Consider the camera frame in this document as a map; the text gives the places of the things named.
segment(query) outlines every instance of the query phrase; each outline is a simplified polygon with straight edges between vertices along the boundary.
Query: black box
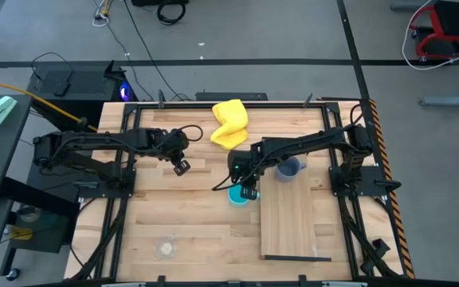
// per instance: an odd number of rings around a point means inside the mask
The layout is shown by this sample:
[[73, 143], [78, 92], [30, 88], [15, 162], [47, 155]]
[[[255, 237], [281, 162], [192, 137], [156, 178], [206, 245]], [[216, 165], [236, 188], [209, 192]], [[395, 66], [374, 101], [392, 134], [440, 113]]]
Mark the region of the black box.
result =
[[[78, 118], [85, 117], [88, 124], [98, 127], [102, 107], [106, 102], [139, 101], [120, 67], [102, 65], [73, 65], [73, 74], [65, 63], [37, 63], [35, 73], [29, 80], [27, 90]], [[116, 73], [107, 73], [106, 69]], [[68, 88], [58, 95], [58, 87]], [[32, 107], [54, 124], [60, 131], [77, 130], [77, 122], [34, 101]]]

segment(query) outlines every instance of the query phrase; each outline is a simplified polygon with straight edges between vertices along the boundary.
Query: white cable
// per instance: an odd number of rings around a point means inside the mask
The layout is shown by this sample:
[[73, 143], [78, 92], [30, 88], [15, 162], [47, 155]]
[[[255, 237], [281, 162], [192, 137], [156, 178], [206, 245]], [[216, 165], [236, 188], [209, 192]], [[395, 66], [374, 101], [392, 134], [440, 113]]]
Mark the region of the white cable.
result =
[[[104, 2], [105, 2], [105, 0], [102, 0], [100, 2], [100, 4], [98, 5], [98, 7], [95, 9], [95, 13], [93, 15], [93, 21], [92, 21], [92, 25], [95, 26], [95, 27], [104, 27], [109, 23], [109, 18], [105, 17], [104, 14], [100, 12], [100, 8], [104, 4]], [[104, 20], [104, 23], [103, 24], [96, 24], [95, 23], [96, 17], [102, 18]]]
[[459, 60], [459, 57], [457, 58], [454, 58], [454, 59], [449, 59], [448, 61], [442, 63], [442, 64], [439, 64], [439, 65], [435, 65], [433, 67], [429, 67], [429, 68], [419, 68], [419, 67], [416, 67], [414, 65], [412, 65], [408, 59], [406, 58], [406, 55], [405, 55], [405, 44], [406, 44], [406, 38], [408, 37], [408, 32], [410, 30], [410, 25], [412, 24], [412, 21], [414, 20], [414, 17], [417, 13], [419, 13], [419, 11], [424, 8], [426, 5], [428, 5], [428, 3], [430, 3], [431, 0], [428, 0], [426, 3], [424, 3], [417, 11], [415, 11], [414, 15], [412, 15], [412, 18], [408, 21], [408, 25], [406, 26], [406, 31], [405, 31], [405, 38], [403, 39], [403, 47], [402, 47], [402, 54], [403, 54], [403, 59], [405, 59], [406, 63], [412, 67], [413, 69], [416, 69], [417, 71], [428, 71], [428, 70], [431, 70], [431, 69], [436, 69], [436, 68], [439, 68], [439, 67], [442, 67], [443, 65], [447, 65], [448, 63], [454, 63], [455, 61], [458, 61]]

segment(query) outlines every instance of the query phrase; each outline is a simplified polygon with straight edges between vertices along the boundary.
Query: purple light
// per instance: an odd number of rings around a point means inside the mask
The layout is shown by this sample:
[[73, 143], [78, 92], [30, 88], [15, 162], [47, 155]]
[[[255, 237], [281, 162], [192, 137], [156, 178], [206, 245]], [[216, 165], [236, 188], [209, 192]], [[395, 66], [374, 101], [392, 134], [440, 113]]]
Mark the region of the purple light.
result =
[[120, 97], [124, 101], [128, 101], [128, 95], [127, 95], [126, 91], [127, 90], [125, 88], [121, 88], [120, 89]]

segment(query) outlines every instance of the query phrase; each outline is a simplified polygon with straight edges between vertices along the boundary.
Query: yellow cable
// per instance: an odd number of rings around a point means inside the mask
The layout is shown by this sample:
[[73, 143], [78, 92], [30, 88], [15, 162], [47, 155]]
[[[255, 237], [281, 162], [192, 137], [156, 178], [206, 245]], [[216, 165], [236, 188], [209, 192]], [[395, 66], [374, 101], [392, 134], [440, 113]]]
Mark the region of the yellow cable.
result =
[[[55, 106], [54, 104], [51, 104], [49, 103], [47, 100], [44, 100], [42, 98], [40, 98], [39, 96], [35, 95], [35, 94], [32, 94], [31, 92], [28, 92], [26, 90], [23, 90], [21, 88], [17, 88], [17, 87], [14, 87], [13, 85], [6, 85], [6, 84], [2, 84], [0, 83], [0, 87], [3, 87], [3, 88], [9, 88], [9, 89], [13, 89], [14, 91], [17, 91], [17, 92], [22, 92], [28, 96], [31, 96], [32, 98], [34, 98], [35, 100], [45, 104], [46, 106], [50, 107], [51, 109], [59, 112], [60, 114], [64, 115], [64, 116], [67, 116], [69, 117], [70, 119], [72, 120], [75, 120], [77, 123], [80, 123], [81, 120], [80, 118], [76, 117], [76, 116], [72, 116], [71, 114], [69, 114], [68, 112], [62, 110], [61, 108], [58, 108], [57, 106]], [[92, 129], [94, 132], [96, 132], [96, 128], [93, 127], [92, 125], [88, 125], [88, 128]]]
[[109, 14], [109, 7], [108, 7], [108, 5], [109, 5], [109, 0], [105, 0], [104, 10], [102, 11], [102, 14], [103, 14], [104, 16], [108, 16], [108, 14]]

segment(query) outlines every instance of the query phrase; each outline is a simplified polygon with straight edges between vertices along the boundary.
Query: red chair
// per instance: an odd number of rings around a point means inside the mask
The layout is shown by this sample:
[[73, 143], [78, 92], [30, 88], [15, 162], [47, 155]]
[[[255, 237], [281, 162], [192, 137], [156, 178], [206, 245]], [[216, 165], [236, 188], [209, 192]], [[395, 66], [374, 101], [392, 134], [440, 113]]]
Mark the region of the red chair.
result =
[[[430, 13], [433, 27], [412, 24], [424, 12]], [[415, 53], [421, 61], [459, 57], [459, 2], [437, 1], [423, 7], [414, 15], [409, 28], [413, 30], [412, 38], [417, 40]]]

